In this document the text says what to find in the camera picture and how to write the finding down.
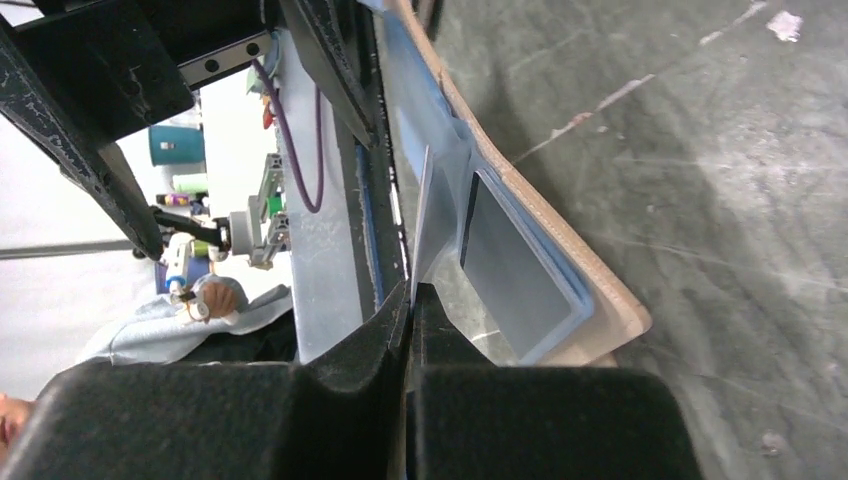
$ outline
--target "concrete floor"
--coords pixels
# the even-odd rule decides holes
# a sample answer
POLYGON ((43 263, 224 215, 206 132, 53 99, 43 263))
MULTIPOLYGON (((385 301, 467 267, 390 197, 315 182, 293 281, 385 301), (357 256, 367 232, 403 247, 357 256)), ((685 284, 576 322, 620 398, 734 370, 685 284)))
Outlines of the concrete floor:
POLYGON ((489 136, 651 311, 616 357, 669 384, 707 477, 844 478, 848 4, 444 3, 436 49, 489 136), (766 26, 783 9, 797 43, 766 26))

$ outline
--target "blue cable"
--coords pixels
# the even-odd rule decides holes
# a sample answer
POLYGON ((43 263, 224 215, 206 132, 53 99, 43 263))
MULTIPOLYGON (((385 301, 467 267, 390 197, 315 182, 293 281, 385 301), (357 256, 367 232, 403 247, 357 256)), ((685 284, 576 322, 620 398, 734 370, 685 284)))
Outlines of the blue cable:
POLYGON ((379 309, 386 300, 383 292, 383 276, 380 273, 380 257, 377 252, 377 227, 374 225, 374 213, 371 209, 371 192, 365 181, 365 149, 362 145, 356 145, 356 160, 358 164, 359 185, 362 188, 362 203, 364 205, 366 241, 371 250, 371 280, 374 282, 374 291, 377 295, 377 308, 379 309))

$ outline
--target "black pants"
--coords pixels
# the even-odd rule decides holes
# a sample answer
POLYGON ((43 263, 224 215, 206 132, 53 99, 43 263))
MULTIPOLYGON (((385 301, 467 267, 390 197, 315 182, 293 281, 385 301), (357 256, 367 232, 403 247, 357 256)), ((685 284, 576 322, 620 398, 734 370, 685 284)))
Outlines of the black pants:
POLYGON ((297 354, 294 311, 247 335, 210 335, 181 362, 291 362, 297 354))

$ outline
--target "teal bucket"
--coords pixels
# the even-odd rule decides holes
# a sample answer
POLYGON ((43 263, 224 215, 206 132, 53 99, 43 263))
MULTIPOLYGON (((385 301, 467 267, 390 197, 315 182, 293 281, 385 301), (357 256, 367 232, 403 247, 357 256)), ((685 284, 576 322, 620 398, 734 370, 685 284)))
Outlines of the teal bucket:
POLYGON ((150 160, 154 166, 186 165, 206 161, 203 130, 153 125, 147 129, 150 160))

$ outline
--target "person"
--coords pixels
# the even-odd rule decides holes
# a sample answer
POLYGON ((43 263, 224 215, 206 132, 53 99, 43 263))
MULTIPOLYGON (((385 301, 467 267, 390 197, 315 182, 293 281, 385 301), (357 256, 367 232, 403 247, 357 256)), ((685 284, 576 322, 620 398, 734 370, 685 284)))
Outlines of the person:
MULTIPOLYGON (((252 302, 234 279, 209 274, 192 287, 203 292, 209 318, 182 325, 180 307, 168 295, 157 296, 129 318, 112 322, 89 340, 76 365, 134 363, 291 362, 297 335, 290 290, 279 285, 252 302), (235 324, 223 317, 238 312, 235 324)), ((0 467, 30 418, 36 401, 0 393, 0 467)))

